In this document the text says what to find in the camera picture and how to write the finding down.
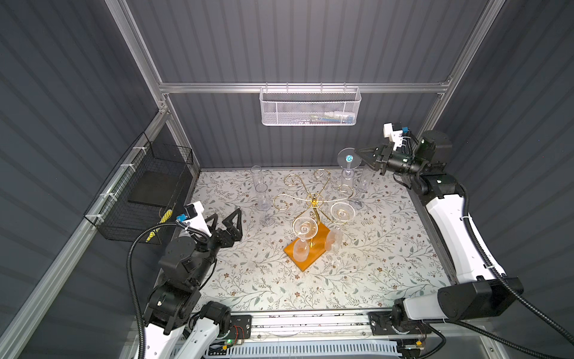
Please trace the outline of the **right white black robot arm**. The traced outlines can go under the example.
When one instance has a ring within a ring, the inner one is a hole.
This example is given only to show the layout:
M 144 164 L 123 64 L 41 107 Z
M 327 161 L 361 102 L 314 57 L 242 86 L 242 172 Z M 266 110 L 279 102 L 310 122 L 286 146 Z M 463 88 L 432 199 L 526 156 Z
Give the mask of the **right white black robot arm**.
M 395 302 L 390 323 L 399 333 L 417 322 L 498 317 L 524 291 L 520 280 L 508 278 L 488 250 L 465 207 L 466 190 L 446 172 L 451 149 L 445 133 L 429 130 L 409 154 L 396 149 L 391 140 L 355 152 L 370 169 L 400 175 L 418 197 L 454 271 L 451 283 L 437 293 Z

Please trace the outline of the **clear flute glass front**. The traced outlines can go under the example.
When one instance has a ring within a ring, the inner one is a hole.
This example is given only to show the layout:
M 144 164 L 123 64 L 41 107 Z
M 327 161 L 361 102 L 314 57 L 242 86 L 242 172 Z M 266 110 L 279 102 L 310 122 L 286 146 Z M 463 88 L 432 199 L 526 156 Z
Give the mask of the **clear flute glass front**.
M 309 256 L 309 241 L 318 233 L 318 224 L 311 217 L 299 217 L 294 220 L 292 229 L 297 237 L 293 247 L 293 259 L 303 263 Z

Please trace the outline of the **white mesh wall basket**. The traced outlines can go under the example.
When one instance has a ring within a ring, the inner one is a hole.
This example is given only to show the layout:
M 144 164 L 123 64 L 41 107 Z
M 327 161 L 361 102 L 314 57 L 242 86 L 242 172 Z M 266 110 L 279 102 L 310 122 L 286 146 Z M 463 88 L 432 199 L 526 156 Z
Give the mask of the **white mesh wall basket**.
M 285 85 L 264 87 L 259 92 L 262 124 L 268 127 L 352 127 L 339 124 L 295 124 L 293 120 L 299 114 L 354 112 L 357 122 L 361 102 L 362 94 L 357 87 Z

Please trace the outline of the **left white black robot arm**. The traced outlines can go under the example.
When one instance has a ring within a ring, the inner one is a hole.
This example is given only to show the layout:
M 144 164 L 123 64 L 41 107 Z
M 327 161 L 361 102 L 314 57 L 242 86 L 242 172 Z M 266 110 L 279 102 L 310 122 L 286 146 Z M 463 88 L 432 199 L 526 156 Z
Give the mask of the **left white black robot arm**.
M 176 356 L 202 358 L 212 344 L 228 334 L 229 307 L 210 301 L 200 311 L 194 310 L 203 287 L 215 273 L 218 252 L 233 247 L 243 237 L 240 209 L 224 218 L 222 227 L 217 223 L 217 215 L 205 218 L 203 205 L 191 203 L 174 221 L 146 229 L 131 244 L 126 271 L 138 329 L 138 358 L 170 357 L 187 328 L 191 333 Z M 145 236 L 164 227 L 173 227 L 176 238 L 159 261 L 163 280 L 153 288 L 146 306 L 142 307 L 133 278 L 132 257 Z

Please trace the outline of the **clear flute glass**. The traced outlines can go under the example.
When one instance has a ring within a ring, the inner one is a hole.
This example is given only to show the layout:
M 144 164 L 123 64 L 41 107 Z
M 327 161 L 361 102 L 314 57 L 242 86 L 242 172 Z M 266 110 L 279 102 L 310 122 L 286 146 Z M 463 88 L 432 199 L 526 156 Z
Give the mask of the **clear flute glass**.
M 303 263 L 309 256 L 309 241 L 318 233 L 318 224 L 311 217 L 299 217 L 294 220 L 292 229 L 297 237 L 293 247 L 293 259 Z
M 274 219 L 271 212 L 272 204 L 268 193 L 268 186 L 261 182 L 255 186 L 255 190 L 257 193 L 257 206 L 262 212 L 261 224 L 264 227 L 272 226 Z
M 326 251 L 337 252 L 342 245 L 342 226 L 352 221 L 356 215 L 355 209 L 349 203 L 337 202 L 330 208 L 334 228 L 330 230 L 325 240 Z
M 251 178 L 256 193 L 259 193 L 260 190 L 267 187 L 265 183 L 265 174 L 266 170 L 264 170 L 260 165 L 254 165 L 251 167 Z
M 347 147 L 339 151 L 337 163 L 342 169 L 342 179 L 339 190 L 348 197 L 354 195 L 355 170 L 361 165 L 362 159 L 352 147 Z
M 375 172 L 367 165 L 365 165 L 361 170 L 360 176 L 356 181 L 354 197 L 352 197 L 350 200 L 351 206 L 353 206 L 354 209 L 359 210 L 364 207 L 362 198 L 369 189 L 370 182 L 374 173 Z

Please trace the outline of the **floral table mat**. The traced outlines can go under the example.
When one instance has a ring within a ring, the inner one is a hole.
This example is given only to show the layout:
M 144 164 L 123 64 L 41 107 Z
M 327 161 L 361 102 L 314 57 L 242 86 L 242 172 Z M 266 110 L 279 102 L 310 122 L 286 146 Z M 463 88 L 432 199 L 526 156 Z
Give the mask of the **floral table mat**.
M 448 284 L 406 188 L 391 176 L 373 176 L 367 190 L 357 193 L 363 206 L 342 226 L 336 249 L 300 270 L 284 251 L 294 240 L 292 223 L 304 211 L 308 191 L 327 200 L 340 196 L 340 170 L 330 176 L 317 178 L 312 169 L 265 171 L 269 196 L 286 204 L 262 212 L 249 171 L 201 174 L 191 199 L 208 215 L 240 209 L 244 232 L 242 241 L 218 254 L 201 302 L 214 300 L 235 311 L 389 307 Z

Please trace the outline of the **items in white basket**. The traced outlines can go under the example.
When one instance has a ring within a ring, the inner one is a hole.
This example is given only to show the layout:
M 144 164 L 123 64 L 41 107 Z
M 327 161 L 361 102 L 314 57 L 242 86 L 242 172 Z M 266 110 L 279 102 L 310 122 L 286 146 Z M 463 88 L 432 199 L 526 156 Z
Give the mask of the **items in white basket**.
M 316 114 L 296 115 L 293 122 L 295 124 L 339 124 L 354 125 L 356 114 L 354 112 L 323 112 Z

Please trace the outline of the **black pad in basket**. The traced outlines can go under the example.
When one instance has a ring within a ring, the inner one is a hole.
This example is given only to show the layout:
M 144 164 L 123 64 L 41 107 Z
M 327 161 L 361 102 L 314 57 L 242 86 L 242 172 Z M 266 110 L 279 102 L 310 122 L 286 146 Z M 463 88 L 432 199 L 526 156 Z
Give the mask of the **black pad in basket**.
M 128 202 L 154 206 L 171 207 L 180 188 L 180 178 L 172 174 L 146 171 L 136 182 L 128 196 Z

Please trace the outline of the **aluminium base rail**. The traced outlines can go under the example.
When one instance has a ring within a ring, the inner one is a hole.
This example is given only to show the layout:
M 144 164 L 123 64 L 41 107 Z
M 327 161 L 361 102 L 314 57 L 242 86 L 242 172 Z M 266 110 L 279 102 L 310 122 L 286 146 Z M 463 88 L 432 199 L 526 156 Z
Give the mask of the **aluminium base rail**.
M 146 329 L 145 358 L 502 358 L 489 339 L 444 323 L 395 329 L 389 311 L 245 312 Z

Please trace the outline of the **orange wooden rack base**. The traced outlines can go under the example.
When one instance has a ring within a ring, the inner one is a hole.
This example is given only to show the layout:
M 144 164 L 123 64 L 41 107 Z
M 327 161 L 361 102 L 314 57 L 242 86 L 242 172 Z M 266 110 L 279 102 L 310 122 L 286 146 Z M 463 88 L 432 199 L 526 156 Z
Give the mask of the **orange wooden rack base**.
M 318 226 L 318 233 L 316 236 L 306 241 L 306 251 L 303 253 L 307 254 L 307 257 L 304 261 L 297 261 L 294 257 L 294 248 L 299 244 L 300 239 L 296 239 L 291 242 L 283 251 L 302 272 L 305 272 L 310 266 L 312 266 L 312 264 L 315 263 L 316 260 L 327 252 L 325 249 L 325 243 L 329 233 L 330 230 L 324 224 L 320 224 Z

